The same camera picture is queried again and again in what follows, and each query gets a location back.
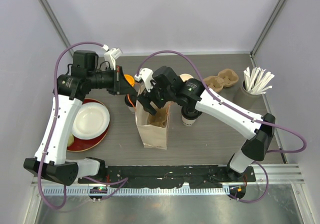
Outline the white paper cup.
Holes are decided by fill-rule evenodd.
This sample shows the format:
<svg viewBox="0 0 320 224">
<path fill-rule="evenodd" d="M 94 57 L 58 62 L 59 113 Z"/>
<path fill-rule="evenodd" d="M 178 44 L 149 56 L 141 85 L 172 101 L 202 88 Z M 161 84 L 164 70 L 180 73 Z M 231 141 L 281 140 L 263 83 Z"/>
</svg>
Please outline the white paper cup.
<svg viewBox="0 0 320 224">
<path fill-rule="evenodd" d="M 198 118 L 199 118 L 198 114 L 192 114 L 192 115 L 182 114 L 181 115 L 182 123 L 187 127 L 192 126 Z"/>
<path fill-rule="evenodd" d="M 128 107 L 129 111 L 132 114 L 136 113 L 136 103 L 137 103 L 137 96 L 136 95 L 126 95 L 124 97 L 124 102 L 126 106 Z"/>
</svg>

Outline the cardboard cup carrier single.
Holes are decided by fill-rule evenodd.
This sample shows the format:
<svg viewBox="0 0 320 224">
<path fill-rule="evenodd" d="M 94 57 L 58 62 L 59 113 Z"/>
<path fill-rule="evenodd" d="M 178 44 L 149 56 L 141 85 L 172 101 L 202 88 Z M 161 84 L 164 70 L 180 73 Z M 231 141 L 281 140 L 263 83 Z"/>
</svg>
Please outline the cardboard cup carrier single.
<svg viewBox="0 0 320 224">
<path fill-rule="evenodd" d="M 168 111 L 165 108 L 157 109 L 155 115 L 149 115 L 147 124 L 155 127 L 165 128 L 167 126 Z"/>
</svg>

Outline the brown paper bag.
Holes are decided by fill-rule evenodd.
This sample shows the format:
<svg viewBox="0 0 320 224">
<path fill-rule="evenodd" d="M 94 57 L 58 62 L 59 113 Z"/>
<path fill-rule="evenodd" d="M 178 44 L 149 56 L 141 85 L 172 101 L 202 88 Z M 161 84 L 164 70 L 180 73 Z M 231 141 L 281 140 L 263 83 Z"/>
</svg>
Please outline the brown paper bag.
<svg viewBox="0 0 320 224">
<path fill-rule="evenodd" d="M 168 145 L 169 123 L 171 114 L 171 102 L 168 102 L 162 108 L 157 108 L 154 103 L 151 105 L 157 109 L 165 108 L 168 112 L 166 127 L 161 128 L 147 124 L 149 113 L 144 111 L 143 106 L 136 100 L 135 106 L 135 124 L 145 148 L 166 150 Z"/>
</svg>

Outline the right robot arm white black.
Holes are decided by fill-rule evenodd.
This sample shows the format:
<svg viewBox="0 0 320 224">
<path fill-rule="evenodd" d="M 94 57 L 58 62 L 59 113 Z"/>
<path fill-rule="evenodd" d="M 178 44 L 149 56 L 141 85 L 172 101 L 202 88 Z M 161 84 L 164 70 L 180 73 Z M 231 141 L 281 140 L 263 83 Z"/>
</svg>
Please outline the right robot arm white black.
<svg viewBox="0 0 320 224">
<path fill-rule="evenodd" d="M 183 81 L 167 66 L 156 71 L 142 68 L 134 79 L 144 83 L 144 90 L 137 96 L 137 101 L 149 114 L 154 116 L 156 108 L 174 102 L 181 106 L 185 116 L 206 113 L 245 137 L 245 143 L 227 164 L 225 174 L 230 181 L 236 182 L 242 178 L 247 167 L 254 161 L 264 160 L 275 132 L 272 125 L 276 118 L 272 114 L 261 116 L 223 97 L 217 97 L 216 93 L 201 81 L 195 78 Z"/>
</svg>

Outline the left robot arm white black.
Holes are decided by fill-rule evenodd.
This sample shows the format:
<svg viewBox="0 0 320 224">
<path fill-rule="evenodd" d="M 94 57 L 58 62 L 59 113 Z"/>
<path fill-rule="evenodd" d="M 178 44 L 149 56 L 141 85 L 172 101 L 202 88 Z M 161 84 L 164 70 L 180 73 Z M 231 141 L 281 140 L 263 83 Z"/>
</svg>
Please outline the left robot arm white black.
<svg viewBox="0 0 320 224">
<path fill-rule="evenodd" d="M 70 186 L 76 179 L 89 177 L 100 184 L 107 176 L 105 161 L 88 157 L 67 160 L 67 145 L 74 120 L 91 90 L 106 89 L 111 95 L 133 95 L 135 89 L 126 80 L 121 66 L 105 71 L 82 69 L 72 75 L 62 74 L 53 90 L 52 109 L 45 134 L 34 157 L 23 167 L 42 179 Z"/>
</svg>

